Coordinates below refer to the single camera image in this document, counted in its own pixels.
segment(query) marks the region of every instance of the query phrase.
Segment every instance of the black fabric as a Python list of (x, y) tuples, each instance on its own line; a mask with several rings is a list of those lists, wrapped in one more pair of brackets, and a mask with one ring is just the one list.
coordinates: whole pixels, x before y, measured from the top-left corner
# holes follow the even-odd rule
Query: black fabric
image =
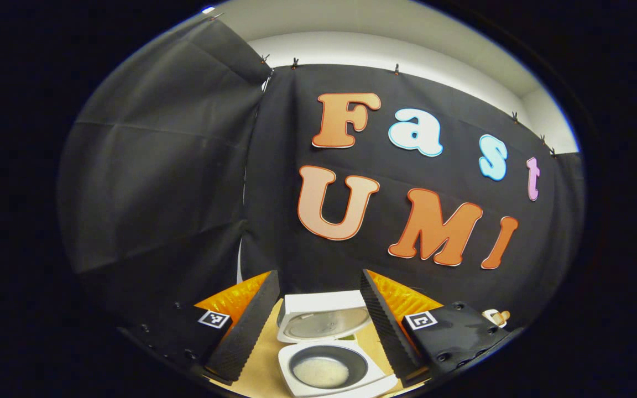
[(94, 300), (154, 323), (235, 283), (247, 147), (271, 70), (198, 16), (111, 73), (61, 159), (61, 234)]
[[(354, 146), (319, 149), (311, 144), (321, 126), (324, 93), (376, 93), (382, 106), (368, 111), (367, 127)], [(387, 136), (402, 108), (431, 113), (441, 124), (442, 154), (422, 156), (400, 149)], [(508, 148), (507, 174), (493, 181), (481, 174), (478, 141), (491, 134)], [(540, 169), (539, 197), (528, 198), (526, 161)], [(276, 68), (265, 91), (250, 142), (245, 205), (248, 230), (242, 243), (242, 272), (280, 270), (283, 293), (358, 289), (361, 269), (416, 287), (440, 302), (463, 300), (475, 308), (510, 310), (509, 327), (534, 319), (561, 282), (576, 251), (583, 207), (582, 190), (571, 174), (581, 165), (562, 166), (541, 140), (503, 111), (433, 81), (362, 66), (304, 65)], [(346, 211), (346, 176), (375, 179), (361, 230), (344, 241), (309, 232), (296, 214), (299, 167), (320, 166), (336, 173), (323, 203), (323, 216), (339, 222)], [(457, 267), (431, 259), (401, 259), (387, 253), (399, 241), (409, 218), (407, 192), (426, 188), (439, 194), (444, 220), (458, 206), (483, 209)], [(515, 217), (513, 234), (498, 269), (483, 270), (500, 232), (502, 217)]]

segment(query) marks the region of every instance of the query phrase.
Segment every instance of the wooden table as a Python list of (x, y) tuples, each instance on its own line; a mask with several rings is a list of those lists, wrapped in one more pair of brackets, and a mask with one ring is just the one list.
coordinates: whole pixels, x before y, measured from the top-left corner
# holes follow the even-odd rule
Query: wooden table
[[(276, 326), (276, 316), (279, 314), (282, 300), (280, 299), (276, 303), (267, 322), (265, 322), (265, 327), (263, 327), (255, 348), (252, 350), (242, 374), (240, 374), (240, 379), (233, 383), (232, 386), (218, 383), (215, 380), (210, 380), (211, 382), (251, 398), (292, 398), (289, 389), (284, 383), (278, 361), (279, 350), (288, 345), (276, 340), (276, 333), (279, 332)], [(386, 375), (394, 373), (392, 368), (390, 368), (387, 356), (372, 322), (359, 330), (356, 333), (356, 338), (361, 348), (365, 350)], [(398, 379), (397, 385), (382, 395), (381, 398), (397, 396), (403, 392), (414, 390), (423, 384), (419, 383), (404, 389), (402, 388), (402, 382)]]

